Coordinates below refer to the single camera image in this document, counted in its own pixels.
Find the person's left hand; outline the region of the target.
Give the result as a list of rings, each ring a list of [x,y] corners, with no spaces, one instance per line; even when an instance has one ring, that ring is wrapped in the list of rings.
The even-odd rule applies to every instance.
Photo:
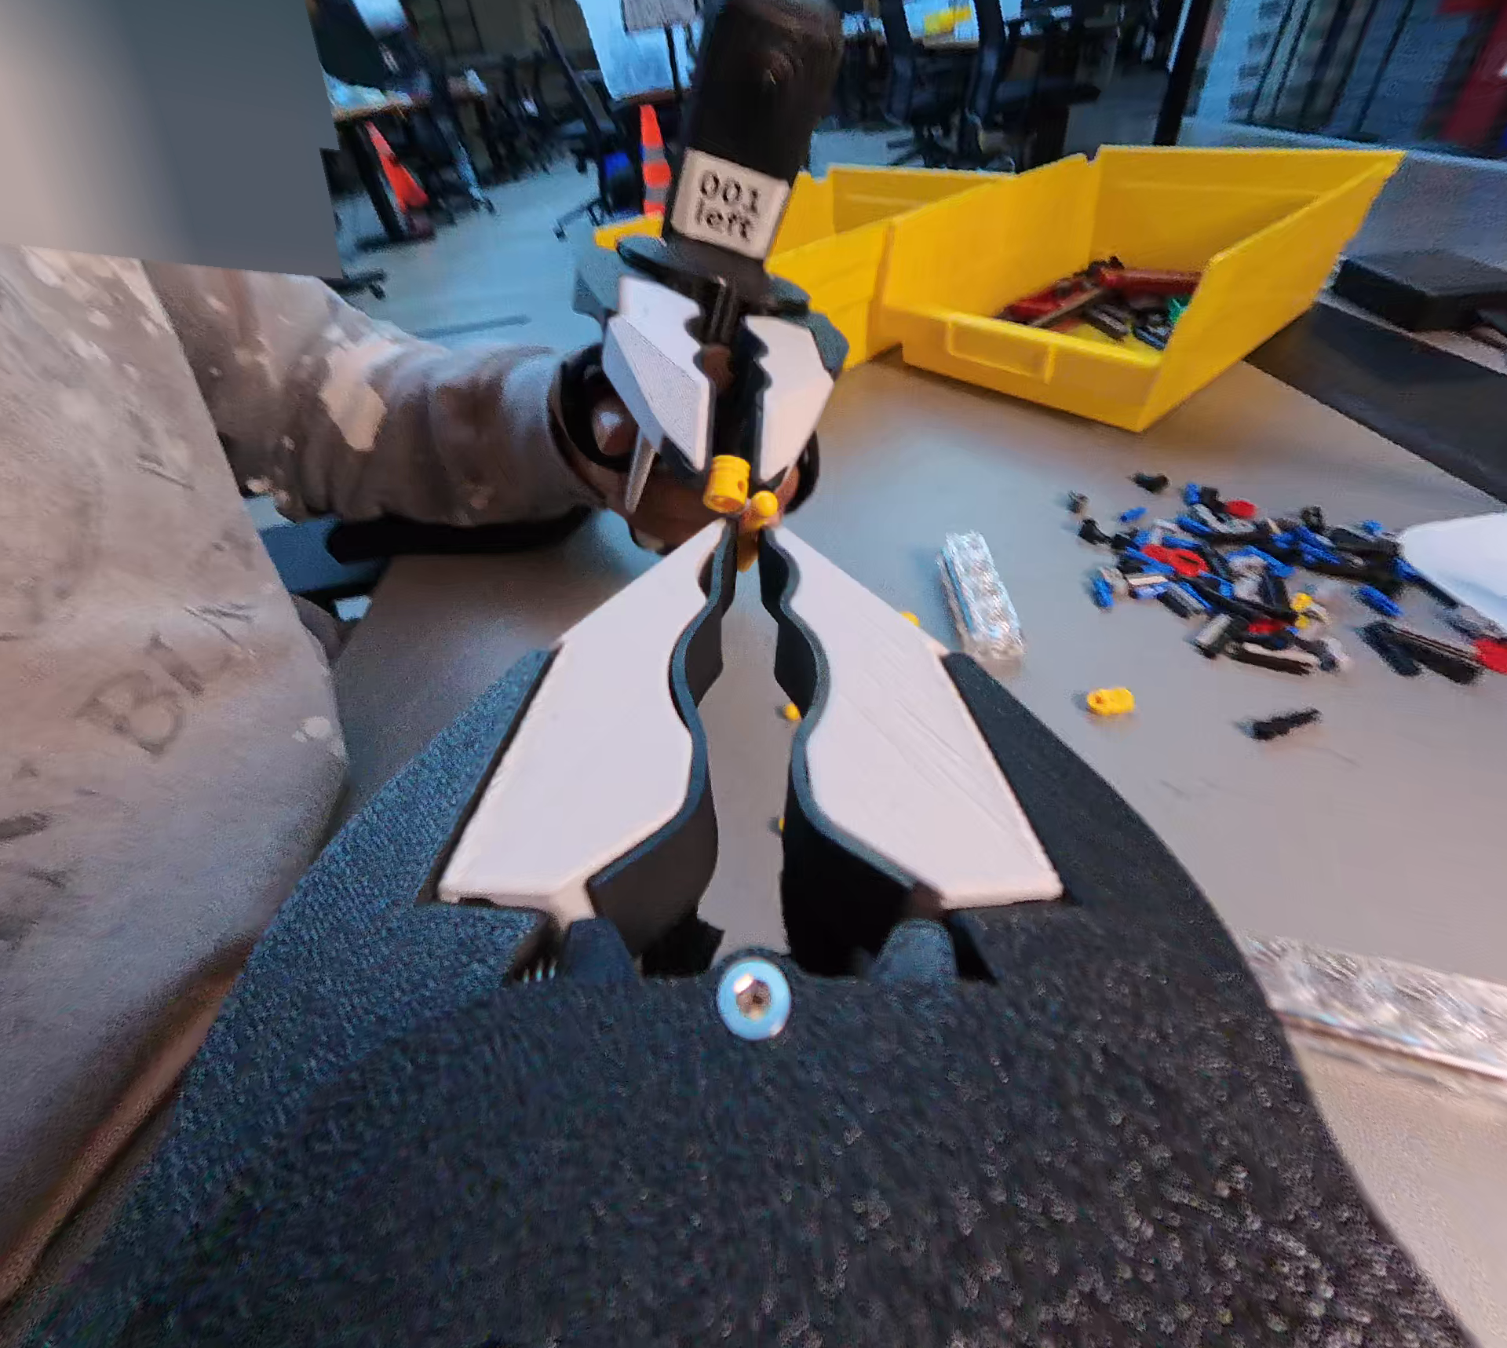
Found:
[[[606,466],[602,457],[614,459],[621,454],[633,454],[636,423],[611,387],[593,403],[585,440],[593,445],[596,457],[579,446],[575,436],[567,434],[567,462],[593,494],[625,522],[638,547],[670,552],[720,522],[705,506],[699,491],[680,482],[661,459],[649,469],[636,506],[627,506],[627,473]]]

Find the black office chair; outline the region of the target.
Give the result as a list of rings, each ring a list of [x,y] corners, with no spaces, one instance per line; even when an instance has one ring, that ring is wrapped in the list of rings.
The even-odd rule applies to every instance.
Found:
[[[892,164],[949,169],[961,100],[949,57],[933,57],[915,39],[903,0],[880,0],[880,23],[890,60],[884,116],[897,132],[909,133],[909,142],[897,147]]]
[[[1006,17],[1003,0],[971,0],[975,51],[953,120],[955,167],[1023,174],[1057,159],[1066,147],[1067,108],[1052,73],[1050,29],[1025,32]]]

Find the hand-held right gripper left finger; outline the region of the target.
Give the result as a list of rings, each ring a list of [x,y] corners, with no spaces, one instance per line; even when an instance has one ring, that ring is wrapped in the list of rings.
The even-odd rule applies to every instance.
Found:
[[[556,930],[606,920],[643,954],[699,912],[720,830],[699,701],[725,668],[740,534],[697,533],[571,627],[442,863],[450,906]]]

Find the heap of red black parts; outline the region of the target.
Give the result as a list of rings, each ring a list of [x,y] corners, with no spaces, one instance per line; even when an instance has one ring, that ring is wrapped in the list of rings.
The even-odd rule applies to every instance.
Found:
[[[1197,270],[1139,267],[1110,257],[1009,303],[997,320],[1164,353],[1199,282]]]

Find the yellow piston crank assembly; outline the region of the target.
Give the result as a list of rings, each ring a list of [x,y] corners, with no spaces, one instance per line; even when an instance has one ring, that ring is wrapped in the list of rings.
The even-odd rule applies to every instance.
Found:
[[[702,506],[736,533],[737,570],[760,558],[760,538],[778,526],[785,503],[777,491],[754,491],[751,465],[737,456],[715,456],[708,465]]]

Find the black desk mat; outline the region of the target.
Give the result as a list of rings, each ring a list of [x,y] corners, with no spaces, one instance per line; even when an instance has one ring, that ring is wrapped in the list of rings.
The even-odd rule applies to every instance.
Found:
[[[1320,303],[1246,362],[1504,501],[1504,374]]]

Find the yellow storage bin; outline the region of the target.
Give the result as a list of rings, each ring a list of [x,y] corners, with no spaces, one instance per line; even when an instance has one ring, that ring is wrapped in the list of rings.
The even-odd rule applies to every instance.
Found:
[[[877,169],[833,164],[800,174],[767,255],[767,270],[803,290],[811,306],[846,339],[844,369],[876,353],[871,320],[884,280],[894,222],[1006,174],[947,169]]]
[[[1404,151],[1102,147],[902,214],[871,354],[1139,434],[1299,320]],[[1006,308],[1093,260],[1197,278],[1164,348]]]

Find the grey desk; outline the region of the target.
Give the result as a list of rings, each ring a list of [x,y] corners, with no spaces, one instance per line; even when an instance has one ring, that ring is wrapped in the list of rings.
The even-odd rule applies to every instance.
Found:
[[[575,251],[557,210],[585,197],[567,164],[494,191],[493,214],[389,249],[388,303],[416,336],[575,346]],[[1310,681],[1208,661],[1159,605],[1093,609],[1089,549],[1059,499],[1131,506],[1131,473],[1167,473],[1293,513],[1392,527],[1490,513],[1491,499],[1242,364],[1148,434],[1041,412],[905,367],[894,354],[844,378],[821,430],[821,487],[792,522],[811,547],[953,641],[936,554],[979,533],[1025,630],[1001,681],[1134,806],[1227,925],[1256,938],[1408,961],[1504,984],[1504,679],[1472,688],[1400,679],[1352,647]],[[557,547],[504,558],[391,562],[336,668],[348,808],[358,809],[520,654],[643,571],[611,516]],[[784,945],[778,912],[787,722],[773,679],[777,628],[756,578],[725,627],[726,671],[702,710],[725,827],[705,918],[726,948]],[[1102,720],[1082,699],[1129,688],[1137,712]],[[1251,719],[1316,706],[1274,743]],[[1504,1101],[1459,1077],[1299,1039],[1306,1077],[1394,1233],[1484,1347],[1504,1343]]]

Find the white board with motor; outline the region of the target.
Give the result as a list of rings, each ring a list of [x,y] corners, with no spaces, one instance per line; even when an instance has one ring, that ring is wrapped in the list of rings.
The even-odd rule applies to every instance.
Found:
[[[1504,630],[1504,524],[1504,513],[1420,524],[1402,533],[1402,558]]]

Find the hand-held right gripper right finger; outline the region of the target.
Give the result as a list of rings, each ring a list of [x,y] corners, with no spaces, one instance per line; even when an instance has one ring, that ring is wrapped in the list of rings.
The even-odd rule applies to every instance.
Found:
[[[790,529],[763,534],[760,587],[798,712],[780,815],[797,964],[849,977],[897,924],[1061,902],[952,652]]]

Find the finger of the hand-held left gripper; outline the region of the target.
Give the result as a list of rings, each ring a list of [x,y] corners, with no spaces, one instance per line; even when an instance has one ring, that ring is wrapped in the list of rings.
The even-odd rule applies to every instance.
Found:
[[[792,320],[743,320],[741,362],[741,446],[751,487],[773,488],[798,465],[819,432],[833,377],[814,330]]]
[[[699,364],[699,321],[699,305],[658,280],[623,275],[617,284],[602,364],[636,424],[623,493],[629,515],[667,448],[680,454],[693,473],[708,469],[715,391]]]

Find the black power adapter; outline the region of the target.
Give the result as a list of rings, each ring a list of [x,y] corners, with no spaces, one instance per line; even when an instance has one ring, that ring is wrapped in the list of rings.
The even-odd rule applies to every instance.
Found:
[[[1504,327],[1504,270],[1449,249],[1345,258],[1330,291],[1407,332],[1466,332]]]

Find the person's left forearm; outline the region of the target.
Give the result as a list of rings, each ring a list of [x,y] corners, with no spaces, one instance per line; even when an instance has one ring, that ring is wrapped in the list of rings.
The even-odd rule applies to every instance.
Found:
[[[239,484],[284,516],[484,527],[603,503],[565,448],[550,348],[442,348],[309,275],[144,272]]]

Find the clear plastic building piece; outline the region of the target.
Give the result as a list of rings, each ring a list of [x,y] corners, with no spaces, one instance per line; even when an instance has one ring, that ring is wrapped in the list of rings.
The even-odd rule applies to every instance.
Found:
[[[1504,1082],[1504,984],[1290,938],[1240,938],[1282,1025]]]
[[[949,533],[936,564],[961,651],[975,661],[1019,664],[1025,638],[986,538]]]

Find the pile of small building parts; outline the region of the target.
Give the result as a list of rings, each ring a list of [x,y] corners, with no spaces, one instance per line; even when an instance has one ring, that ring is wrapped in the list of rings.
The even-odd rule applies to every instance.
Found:
[[[1096,609],[1159,605],[1208,661],[1286,679],[1338,676],[1352,647],[1400,679],[1472,688],[1504,674],[1504,628],[1443,589],[1404,552],[1400,529],[1290,515],[1210,484],[1131,478],[1131,506],[1067,491],[1059,506],[1089,549]]]

